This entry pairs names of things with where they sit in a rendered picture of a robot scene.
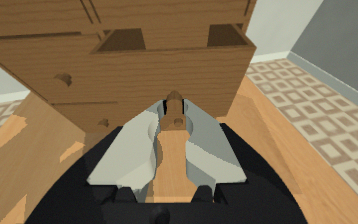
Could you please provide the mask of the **brown wooden chest of drawers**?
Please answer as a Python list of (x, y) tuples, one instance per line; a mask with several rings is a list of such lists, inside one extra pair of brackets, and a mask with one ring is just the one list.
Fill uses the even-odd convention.
[[(253, 14), (257, 0), (248, 0), (244, 16), (239, 17), (217, 17), (217, 18), (197, 18), (197, 19), (177, 19), (177, 20), (157, 20), (157, 21), (138, 21), (138, 22), (120, 22), (120, 23), (101, 23), (99, 16), (91, 0), (82, 0), (93, 23), (84, 25), (67, 25), (67, 26), (50, 26), (50, 27), (33, 27), (17, 29), (1, 29), (0, 36), (27, 35), (27, 34), (44, 34), (44, 33), (62, 33), (62, 32), (79, 32), (79, 31), (98, 31), (103, 39), (111, 30), (116, 29), (135, 29), (135, 28), (154, 28), (154, 27), (174, 27), (174, 26), (195, 26), (195, 25), (216, 25), (216, 24), (236, 24), (242, 32), (246, 34), (251, 16)], [(72, 101), (48, 101), (33, 88), (27, 85), (9, 69), (0, 63), (0, 68), (10, 76), (20, 82), (23, 86), (33, 92), (36, 96), (46, 102), (49, 106), (67, 118), (85, 133), (104, 133), (104, 132), (86, 132), (79, 125), (73, 122), (65, 114), (59, 111), (55, 103), (83, 103), (83, 102), (111, 102), (116, 99), (99, 99), (99, 100), (72, 100)]]

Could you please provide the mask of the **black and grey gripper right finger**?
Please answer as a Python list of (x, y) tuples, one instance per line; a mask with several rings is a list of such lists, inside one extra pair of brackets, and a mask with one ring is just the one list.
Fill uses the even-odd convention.
[(197, 188), (210, 186), (214, 202), (239, 209), (261, 224), (308, 224), (271, 165), (228, 125), (186, 99), (187, 178)]

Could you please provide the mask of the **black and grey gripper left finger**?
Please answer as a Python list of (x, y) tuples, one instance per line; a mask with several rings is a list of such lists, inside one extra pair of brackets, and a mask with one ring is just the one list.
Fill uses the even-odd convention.
[(115, 128), (62, 174), (24, 224), (64, 224), (86, 210), (114, 203), (123, 186), (145, 203), (156, 176), (157, 134), (166, 111), (162, 99)]

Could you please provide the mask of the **brown wooden drawer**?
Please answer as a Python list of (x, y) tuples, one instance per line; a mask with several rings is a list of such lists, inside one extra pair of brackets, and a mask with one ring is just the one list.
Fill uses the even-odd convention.
[(92, 23), (82, 0), (0, 0), (0, 30)]
[(55, 103), (55, 106), (86, 132), (110, 132), (130, 121), (117, 101)]
[(216, 24), (111, 30), (88, 56), (129, 120), (162, 99), (168, 119), (186, 118), (185, 98), (226, 117), (255, 51), (236, 24)]
[(91, 0), (101, 23), (244, 16), (248, 0)]
[(0, 36), (0, 63), (48, 101), (115, 99), (87, 55), (101, 40), (97, 31)]
[(161, 130), (186, 129), (186, 118), (168, 118), (160, 120)]

